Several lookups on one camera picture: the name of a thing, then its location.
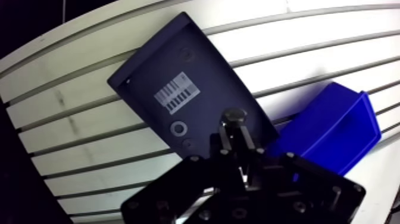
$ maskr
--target white slatwall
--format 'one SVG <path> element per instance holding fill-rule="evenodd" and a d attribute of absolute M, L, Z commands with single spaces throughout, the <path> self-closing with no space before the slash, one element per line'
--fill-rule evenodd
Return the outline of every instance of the white slatwall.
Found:
<path fill-rule="evenodd" d="M 334 81 L 370 93 L 382 140 L 400 132 L 400 1 L 117 1 L 0 61 L 0 96 L 12 123 L 74 222 L 120 219 L 126 198 L 181 160 L 106 83 L 181 11 L 275 122 L 300 112 Z M 400 173 L 380 172 L 400 168 L 396 144 L 381 144 L 349 172 L 372 192 L 355 222 L 386 218 Z M 386 183 L 384 197 L 373 178 Z M 372 213 L 371 203 L 382 205 L 379 215 L 363 215 Z"/>

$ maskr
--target blue storage bin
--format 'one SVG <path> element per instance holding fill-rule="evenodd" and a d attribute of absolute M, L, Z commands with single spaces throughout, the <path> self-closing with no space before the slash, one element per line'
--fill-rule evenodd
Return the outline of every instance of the blue storage bin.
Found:
<path fill-rule="evenodd" d="M 282 129 L 270 154 L 293 152 L 344 176 L 380 137 L 368 95 L 331 83 Z"/>

